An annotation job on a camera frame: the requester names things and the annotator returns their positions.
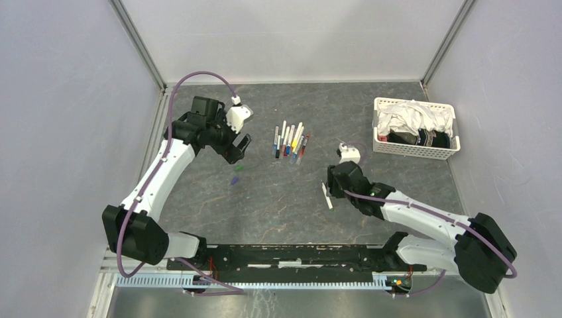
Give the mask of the red pen orange cap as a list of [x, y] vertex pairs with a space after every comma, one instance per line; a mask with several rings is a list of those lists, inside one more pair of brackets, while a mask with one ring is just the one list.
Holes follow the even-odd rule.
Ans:
[[300, 150], [298, 152], [298, 157], [297, 157], [297, 160], [296, 160], [297, 165], [300, 165], [300, 163], [302, 162], [302, 157], [304, 156], [304, 152], [305, 152], [308, 140], [309, 140], [309, 135], [307, 134], [306, 137], [304, 138], [304, 140], [302, 142], [302, 145], [300, 147]]

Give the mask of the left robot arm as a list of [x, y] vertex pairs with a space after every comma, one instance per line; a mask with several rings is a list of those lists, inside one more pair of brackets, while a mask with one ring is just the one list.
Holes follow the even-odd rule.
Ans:
[[163, 206], [183, 171], [200, 150], [211, 147], [228, 164], [245, 156], [251, 142], [246, 134], [235, 144], [253, 111], [237, 103], [196, 96], [191, 109], [172, 121], [170, 131], [145, 175], [118, 206], [107, 206], [102, 221], [109, 248], [115, 254], [156, 265], [165, 258], [182, 258], [192, 270], [208, 261], [204, 238], [189, 233], [167, 233], [159, 224]]

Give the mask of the white marker green cap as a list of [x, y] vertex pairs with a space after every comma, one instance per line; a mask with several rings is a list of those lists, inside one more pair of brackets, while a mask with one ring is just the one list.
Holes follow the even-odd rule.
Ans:
[[328, 196], [328, 190], [327, 190], [326, 184], [324, 182], [321, 182], [320, 184], [321, 184], [323, 196], [324, 196], [325, 201], [327, 203], [328, 210], [332, 211], [333, 210], [333, 204], [331, 202], [330, 197]]

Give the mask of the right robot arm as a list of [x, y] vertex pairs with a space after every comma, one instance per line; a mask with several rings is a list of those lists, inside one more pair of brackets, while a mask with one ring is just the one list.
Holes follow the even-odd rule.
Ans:
[[474, 289], [494, 293], [502, 280], [514, 279], [517, 252], [498, 223], [485, 213], [474, 217], [447, 212], [415, 200], [395, 187], [370, 182], [355, 162], [327, 168], [330, 196], [345, 198], [363, 215], [408, 227], [408, 233], [382, 253], [384, 265], [439, 268], [460, 277]]

